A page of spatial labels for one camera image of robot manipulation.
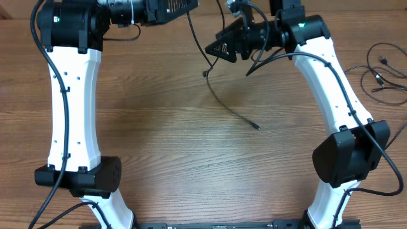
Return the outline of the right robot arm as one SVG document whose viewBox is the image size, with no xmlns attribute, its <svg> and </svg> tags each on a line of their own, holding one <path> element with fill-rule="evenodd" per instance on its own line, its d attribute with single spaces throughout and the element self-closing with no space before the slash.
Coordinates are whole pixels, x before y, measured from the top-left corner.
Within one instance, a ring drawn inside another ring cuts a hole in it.
<svg viewBox="0 0 407 229">
<path fill-rule="evenodd" d="M 228 62 L 248 59 L 253 51 L 284 50 L 307 80 L 324 119 L 327 138 L 313 152 L 320 179 L 314 201 L 301 219 L 274 221 L 275 228 L 359 228 L 345 221 L 344 209 L 361 182 L 385 157 L 390 136 L 385 121 L 375 121 L 364 108 L 337 59 L 331 33 L 319 15 L 308 16 L 299 1 L 271 1 L 274 21 L 256 23 L 250 1 L 227 1 L 234 23 L 206 47 L 209 55 Z"/>
</svg>

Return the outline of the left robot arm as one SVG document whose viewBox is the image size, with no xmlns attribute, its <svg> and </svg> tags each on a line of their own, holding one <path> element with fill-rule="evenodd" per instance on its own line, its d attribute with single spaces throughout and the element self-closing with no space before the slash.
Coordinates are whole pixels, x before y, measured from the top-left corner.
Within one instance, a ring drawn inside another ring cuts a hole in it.
<svg viewBox="0 0 407 229">
<path fill-rule="evenodd" d="M 166 24 L 195 9 L 196 1 L 38 1 L 31 14 L 34 42 L 52 84 L 52 143 L 37 185 L 68 190 L 91 208 L 100 228 L 136 228 L 120 193 L 121 160 L 100 153 L 96 84 L 110 25 Z"/>
</svg>

